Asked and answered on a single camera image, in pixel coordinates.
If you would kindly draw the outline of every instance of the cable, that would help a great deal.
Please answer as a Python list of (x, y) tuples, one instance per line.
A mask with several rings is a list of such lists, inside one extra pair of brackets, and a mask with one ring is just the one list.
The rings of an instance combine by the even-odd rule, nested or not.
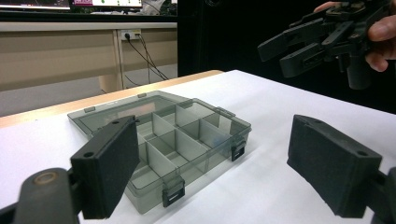
[(146, 44), (144, 44), (143, 47), (145, 48), (145, 51), (146, 51), (146, 61), (148, 62), (148, 84), (150, 84), (151, 80), (150, 80), (150, 77), (149, 77), (149, 52), (148, 52), (148, 49), (146, 48)]
[(158, 73), (160, 73), (160, 74), (163, 76), (163, 79), (169, 79), (164, 73), (162, 73), (162, 72), (157, 68), (157, 65), (155, 65), (154, 61), (152, 61), (151, 56), (149, 55), (148, 49), (147, 49), (147, 47), (146, 47), (146, 41), (145, 41), (145, 39), (143, 38), (143, 36), (142, 36), (142, 35), (138, 35), (138, 36), (139, 36), (140, 42), (141, 42), (142, 45), (143, 45), (143, 48), (145, 48), (146, 53), (148, 54), (148, 57), (149, 57), (149, 59), (150, 59), (150, 61), (151, 61), (152, 66), (155, 68), (155, 70), (157, 70)]
[(137, 84), (135, 82), (132, 82), (132, 84), (135, 84), (136, 86), (143, 86), (142, 84)]
[[(146, 61), (148, 62), (152, 67), (155, 67), (155, 65), (153, 65), (152, 63), (149, 62), (149, 60), (146, 60), (146, 58), (139, 52), (139, 50), (137, 50), (134, 45), (131, 43), (131, 37), (129, 34), (125, 34), (125, 38), (128, 40), (128, 43), (131, 45), (131, 47), (136, 50), (136, 52)], [(163, 76), (161, 76), (160, 74), (158, 74), (156, 71), (154, 71), (152, 68), (150, 68), (150, 70), (157, 76), (159, 76), (160, 78), (162, 78), (163, 80), (169, 79), (168, 77), (166, 77), (160, 70), (160, 73), (163, 74)]]

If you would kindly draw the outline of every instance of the box latch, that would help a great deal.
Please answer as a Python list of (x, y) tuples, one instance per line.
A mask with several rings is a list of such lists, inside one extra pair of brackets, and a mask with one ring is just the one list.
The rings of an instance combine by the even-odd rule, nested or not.
[(245, 153), (246, 141), (241, 141), (238, 146), (231, 147), (231, 161), (235, 161)]
[(185, 181), (183, 178), (180, 179), (181, 181), (179, 181), (172, 188), (163, 189), (163, 207), (171, 205), (185, 195)]

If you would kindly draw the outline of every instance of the monitor screen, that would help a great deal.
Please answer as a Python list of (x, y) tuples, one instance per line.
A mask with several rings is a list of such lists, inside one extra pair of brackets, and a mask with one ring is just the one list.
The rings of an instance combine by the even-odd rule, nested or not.
[(7, 10), (59, 10), (70, 9), (68, 0), (0, 0), (0, 8)]
[(142, 7), (142, 0), (71, 0), (71, 7)]

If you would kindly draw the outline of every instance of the plastic organizer box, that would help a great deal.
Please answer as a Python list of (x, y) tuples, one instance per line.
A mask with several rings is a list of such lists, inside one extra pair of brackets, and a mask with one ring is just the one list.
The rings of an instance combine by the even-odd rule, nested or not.
[(89, 138), (114, 119), (135, 115), (140, 163), (125, 194), (141, 214), (167, 207), (185, 186), (245, 152), (250, 124), (198, 99), (152, 91), (68, 114)]

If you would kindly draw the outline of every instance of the table surface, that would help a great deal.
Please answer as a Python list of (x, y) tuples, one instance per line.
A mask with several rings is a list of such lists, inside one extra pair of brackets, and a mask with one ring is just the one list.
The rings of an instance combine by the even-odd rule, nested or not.
[[(396, 164), (396, 116), (302, 91), (274, 81), (230, 71), (202, 75), (159, 90), (198, 98), (223, 107), (251, 124), (246, 153), (225, 161), (186, 187), (186, 195), (167, 208), (158, 205), (140, 215), (123, 196), (111, 218), (82, 223), (370, 223), (336, 217), (314, 189), (287, 164), (292, 117), (321, 119), (383, 156), (380, 170)], [(0, 207), (18, 200), (24, 179), (38, 171), (70, 168), (69, 158), (87, 139), (67, 113), (156, 88), (114, 92), (102, 98), (60, 105), (29, 119), (0, 119)]]

